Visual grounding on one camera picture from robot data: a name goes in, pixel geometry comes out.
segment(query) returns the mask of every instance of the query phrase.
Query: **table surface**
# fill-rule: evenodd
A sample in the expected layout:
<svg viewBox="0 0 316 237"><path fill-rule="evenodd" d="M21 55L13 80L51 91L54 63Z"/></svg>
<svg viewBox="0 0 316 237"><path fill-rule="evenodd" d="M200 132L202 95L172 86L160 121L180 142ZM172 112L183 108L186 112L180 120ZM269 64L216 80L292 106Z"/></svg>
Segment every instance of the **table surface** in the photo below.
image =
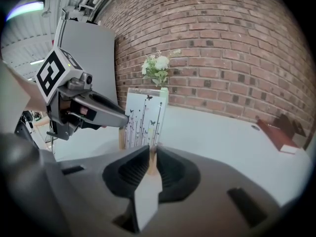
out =
<svg viewBox="0 0 316 237"><path fill-rule="evenodd" d="M253 123L168 106L160 142L224 162L270 193L280 206L299 196L313 169L303 149L295 155L280 153ZM82 129L68 141L58 140L57 161L87 158L119 150L119 130Z"/></svg>

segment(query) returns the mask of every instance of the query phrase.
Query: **ceiling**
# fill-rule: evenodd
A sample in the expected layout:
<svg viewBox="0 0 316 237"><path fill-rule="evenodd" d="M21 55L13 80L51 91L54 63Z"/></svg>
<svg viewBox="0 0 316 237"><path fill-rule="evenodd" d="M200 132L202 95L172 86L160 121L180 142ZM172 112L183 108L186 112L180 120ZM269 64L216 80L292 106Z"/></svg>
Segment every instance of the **ceiling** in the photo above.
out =
<svg viewBox="0 0 316 237"><path fill-rule="evenodd" d="M30 1L35 0L21 0L19 4ZM8 20L1 34L3 60L25 78L33 78L41 63L30 63L44 59L52 49L52 40L62 15L62 8L78 7L81 1L45 0L44 10L28 12ZM42 17L42 13L48 8L51 15Z"/></svg>

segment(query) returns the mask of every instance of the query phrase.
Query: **red book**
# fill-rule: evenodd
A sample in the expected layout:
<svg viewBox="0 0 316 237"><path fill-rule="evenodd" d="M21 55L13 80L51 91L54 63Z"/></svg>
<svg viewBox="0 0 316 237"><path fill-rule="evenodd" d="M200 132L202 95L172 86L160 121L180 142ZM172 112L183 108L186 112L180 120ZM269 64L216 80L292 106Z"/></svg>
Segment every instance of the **red book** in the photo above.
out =
<svg viewBox="0 0 316 237"><path fill-rule="evenodd" d="M264 131L279 151L295 154L298 150L297 145L279 128L268 125L261 119L257 121L257 125Z"/></svg>

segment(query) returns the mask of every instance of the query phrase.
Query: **fluorescent light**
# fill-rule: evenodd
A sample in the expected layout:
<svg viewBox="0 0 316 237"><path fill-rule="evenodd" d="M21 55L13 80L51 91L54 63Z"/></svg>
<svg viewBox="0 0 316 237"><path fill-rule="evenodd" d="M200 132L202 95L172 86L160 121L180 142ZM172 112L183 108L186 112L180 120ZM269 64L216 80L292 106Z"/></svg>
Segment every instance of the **fluorescent light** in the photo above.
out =
<svg viewBox="0 0 316 237"><path fill-rule="evenodd" d="M44 9L44 2L42 2L42 1L27 3L27 4L21 5L19 7L16 7L15 9L13 9L8 14L6 21L8 21L9 19L16 17L18 15L21 15L23 13L37 11L37 10L43 10L43 9Z"/></svg>
<svg viewBox="0 0 316 237"><path fill-rule="evenodd" d="M41 63L41 62L43 62L44 60L34 61L34 62L31 62L30 64L31 64L31 65L34 65L34 64L37 64L37 63Z"/></svg>

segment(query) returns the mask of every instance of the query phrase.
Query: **artificial flower arrangement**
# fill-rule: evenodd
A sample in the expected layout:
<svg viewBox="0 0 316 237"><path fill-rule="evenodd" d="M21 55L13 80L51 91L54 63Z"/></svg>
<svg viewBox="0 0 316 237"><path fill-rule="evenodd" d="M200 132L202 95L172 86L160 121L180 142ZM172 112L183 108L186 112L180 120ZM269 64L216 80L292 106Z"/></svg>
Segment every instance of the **artificial flower arrangement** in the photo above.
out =
<svg viewBox="0 0 316 237"><path fill-rule="evenodd" d="M142 65L142 74L144 78L151 78L156 86L164 87L167 81L169 68L169 58L175 57L181 53L181 50L170 52L168 57L161 55L158 51L157 56L152 54L147 57L144 64Z"/></svg>

